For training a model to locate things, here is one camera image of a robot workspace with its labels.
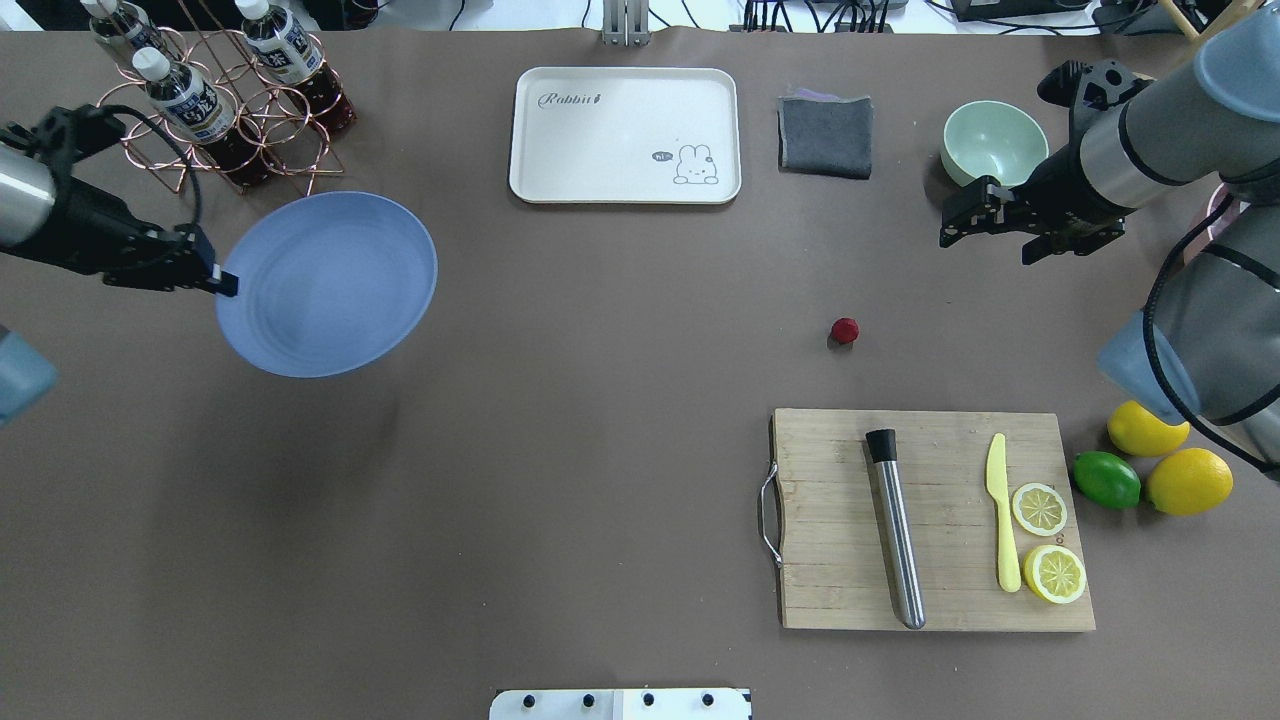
blue plate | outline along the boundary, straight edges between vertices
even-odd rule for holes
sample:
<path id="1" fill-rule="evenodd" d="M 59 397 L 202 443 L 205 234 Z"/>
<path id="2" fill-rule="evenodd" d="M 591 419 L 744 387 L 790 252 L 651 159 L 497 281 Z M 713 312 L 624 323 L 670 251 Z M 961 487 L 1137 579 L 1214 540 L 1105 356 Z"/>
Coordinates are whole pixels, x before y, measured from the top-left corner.
<path id="1" fill-rule="evenodd" d="M 435 246 L 399 204 L 367 192 L 289 202 L 250 228 L 224 268 L 236 297 L 218 323 L 242 357 L 269 373 L 321 378 L 381 357 L 435 292 Z"/>

gray cloth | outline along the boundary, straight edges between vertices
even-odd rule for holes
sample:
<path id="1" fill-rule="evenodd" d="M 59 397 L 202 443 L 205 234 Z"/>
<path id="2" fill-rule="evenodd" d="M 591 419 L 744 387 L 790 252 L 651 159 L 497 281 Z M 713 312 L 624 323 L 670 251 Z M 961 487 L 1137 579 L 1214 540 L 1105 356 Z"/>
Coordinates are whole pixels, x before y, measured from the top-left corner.
<path id="1" fill-rule="evenodd" d="M 804 90 L 800 94 L 778 97 L 780 164 L 801 173 L 869 178 L 872 99 L 846 100 Z"/>

yellow knife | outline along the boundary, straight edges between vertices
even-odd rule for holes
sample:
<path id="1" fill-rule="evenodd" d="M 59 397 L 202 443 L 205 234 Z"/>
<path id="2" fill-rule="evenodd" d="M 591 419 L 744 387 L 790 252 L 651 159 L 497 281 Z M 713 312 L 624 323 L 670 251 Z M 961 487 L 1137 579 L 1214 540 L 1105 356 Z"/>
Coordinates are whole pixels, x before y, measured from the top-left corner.
<path id="1" fill-rule="evenodd" d="M 1005 434 L 996 433 L 987 451 L 987 495 L 996 501 L 996 575 L 1005 592 L 1018 592 L 1018 547 L 1014 544 L 1014 518 L 1009 512 L 1009 474 L 1005 470 Z"/>

white bottle cap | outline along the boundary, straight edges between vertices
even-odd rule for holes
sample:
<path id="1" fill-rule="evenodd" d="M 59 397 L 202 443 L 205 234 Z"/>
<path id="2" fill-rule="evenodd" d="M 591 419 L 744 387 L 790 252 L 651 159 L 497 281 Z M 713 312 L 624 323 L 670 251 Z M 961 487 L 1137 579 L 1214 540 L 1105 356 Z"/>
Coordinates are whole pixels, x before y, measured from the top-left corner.
<path id="1" fill-rule="evenodd" d="M 256 20 L 271 9 L 270 0 L 236 0 L 236 6 L 241 14 L 251 20 Z"/>
<path id="2" fill-rule="evenodd" d="M 95 18 L 105 18 L 120 6 L 118 0 L 81 0 L 81 5 Z"/>
<path id="3" fill-rule="evenodd" d="M 169 76 L 169 58 L 155 47 L 143 47 L 133 54 L 133 69 L 151 82 Z"/>

black muddler tip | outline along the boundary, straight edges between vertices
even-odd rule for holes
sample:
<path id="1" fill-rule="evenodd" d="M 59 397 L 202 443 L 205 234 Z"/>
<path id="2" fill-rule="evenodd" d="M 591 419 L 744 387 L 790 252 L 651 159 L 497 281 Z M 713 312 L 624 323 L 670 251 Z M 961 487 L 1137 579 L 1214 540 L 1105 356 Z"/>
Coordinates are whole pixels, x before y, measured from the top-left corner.
<path id="1" fill-rule="evenodd" d="M 892 428 L 867 433 L 867 446 L 872 451 L 872 462 L 897 460 L 897 436 Z"/>

